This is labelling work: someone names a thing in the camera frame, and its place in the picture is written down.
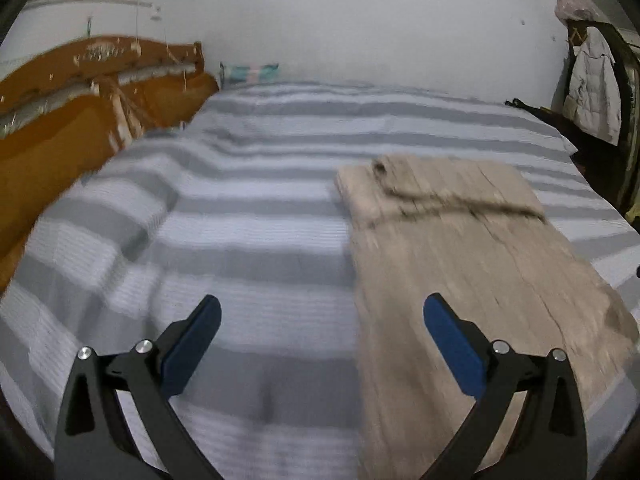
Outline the beige puffer jacket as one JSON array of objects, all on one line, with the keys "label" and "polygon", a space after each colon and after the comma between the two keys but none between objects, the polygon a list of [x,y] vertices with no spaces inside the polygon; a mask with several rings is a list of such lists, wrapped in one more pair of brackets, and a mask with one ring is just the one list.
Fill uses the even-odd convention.
[{"label": "beige puffer jacket", "polygon": [[[563,349],[584,418],[630,369],[636,321],[518,170],[394,155],[343,167],[336,185],[352,219],[362,478],[425,479],[475,404],[425,327],[431,294],[518,353]],[[501,457],[525,398],[514,394],[483,469]]]}]

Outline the black clothes pile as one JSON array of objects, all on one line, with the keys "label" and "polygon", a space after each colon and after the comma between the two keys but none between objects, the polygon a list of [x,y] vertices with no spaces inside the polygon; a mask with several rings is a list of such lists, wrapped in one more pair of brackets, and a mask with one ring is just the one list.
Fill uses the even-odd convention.
[{"label": "black clothes pile", "polygon": [[504,104],[508,107],[517,108],[518,110],[525,110],[527,113],[532,114],[542,122],[545,122],[557,129],[561,128],[564,122],[564,117],[561,114],[555,113],[547,107],[530,106],[520,99],[506,100]]}]

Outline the grey striped bed sheet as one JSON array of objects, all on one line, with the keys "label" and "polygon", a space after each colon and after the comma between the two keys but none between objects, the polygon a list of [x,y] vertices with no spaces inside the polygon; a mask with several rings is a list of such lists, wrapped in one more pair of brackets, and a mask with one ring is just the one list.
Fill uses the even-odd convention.
[{"label": "grey striped bed sheet", "polygon": [[177,414],[228,479],[352,479],[359,391],[354,272],[338,167],[386,153],[506,162],[552,224],[639,309],[638,233],[559,133],[431,91],[260,84],[147,134],[38,220],[1,300],[1,389],[53,453],[78,350],[129,350],[206,295],[222,325]]}]

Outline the dark wooden wardrobe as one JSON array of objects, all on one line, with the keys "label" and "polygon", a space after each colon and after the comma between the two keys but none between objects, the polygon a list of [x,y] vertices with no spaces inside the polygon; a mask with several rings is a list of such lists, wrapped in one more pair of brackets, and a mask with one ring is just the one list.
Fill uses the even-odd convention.
[{"label": "dark wooden wardrobe", "polygon": [[593,144],[588,174],[621,212],[639,187],[639,57],[613,25],[567,22],[563,115]]}]

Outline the wooden headboard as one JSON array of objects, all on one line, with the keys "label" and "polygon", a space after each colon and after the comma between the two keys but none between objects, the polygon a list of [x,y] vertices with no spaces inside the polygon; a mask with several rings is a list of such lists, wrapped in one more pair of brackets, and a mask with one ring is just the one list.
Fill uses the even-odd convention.
[{"label": "wooden headboard", "polygon": [[202,47],[97,36],[37,55],[1,81],[1,283],[38,217],[133,140],[188,122],[218,91]]}]

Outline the white hanging puffer coat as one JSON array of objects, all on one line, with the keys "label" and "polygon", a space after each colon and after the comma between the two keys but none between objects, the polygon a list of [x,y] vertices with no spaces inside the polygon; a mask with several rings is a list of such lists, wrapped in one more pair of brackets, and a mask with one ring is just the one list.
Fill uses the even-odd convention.
[{"label": "white hanging puffer coat", "polygon": [[575,54],[563,115],[584,133],[616,146],[623,117],[613,52],[600,30],[589,26]]}]

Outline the teal striped pillow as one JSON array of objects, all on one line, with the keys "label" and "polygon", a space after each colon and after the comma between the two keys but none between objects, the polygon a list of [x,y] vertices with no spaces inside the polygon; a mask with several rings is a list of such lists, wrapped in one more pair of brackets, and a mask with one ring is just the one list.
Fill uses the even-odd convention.
[{"label": "teal striped pillow", "polygon": [[260,84],[276,79],[279,75],[280,64],[265,65],[219,65],[219,80],[221,88],[236,86],[237,84]]}]

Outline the pink plastic bag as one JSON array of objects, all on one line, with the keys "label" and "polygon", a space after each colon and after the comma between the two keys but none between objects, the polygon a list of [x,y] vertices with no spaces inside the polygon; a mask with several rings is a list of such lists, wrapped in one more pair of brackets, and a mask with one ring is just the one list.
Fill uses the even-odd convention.
[{"label": "pink plastic bag", "polygon": [[598,17],[598,11],[590,0],[556,0],[554,14],[563,23],[594,21]]}]

